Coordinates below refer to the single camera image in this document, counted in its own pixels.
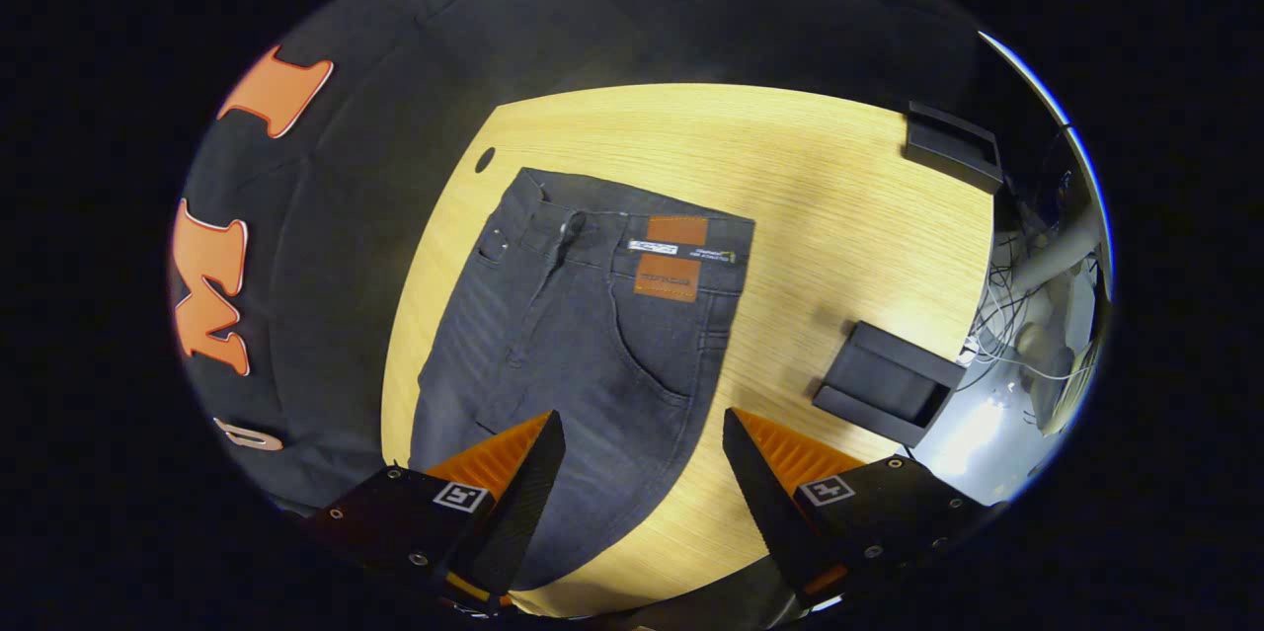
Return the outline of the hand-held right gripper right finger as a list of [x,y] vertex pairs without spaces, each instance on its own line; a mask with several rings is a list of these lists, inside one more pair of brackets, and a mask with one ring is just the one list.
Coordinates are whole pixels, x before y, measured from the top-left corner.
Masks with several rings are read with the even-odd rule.
[[724,412],[723,450],[801,604],[890,593],[994,518],[911,456],[861,463],[741,408]]

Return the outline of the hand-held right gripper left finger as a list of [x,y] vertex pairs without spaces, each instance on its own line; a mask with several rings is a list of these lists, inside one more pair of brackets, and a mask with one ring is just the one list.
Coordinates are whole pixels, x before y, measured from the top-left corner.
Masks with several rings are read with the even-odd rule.
[[428,470],[384,467],[301,529],[398,591],[497,616],[512,608],[509,587],[565,451],[550,410]]

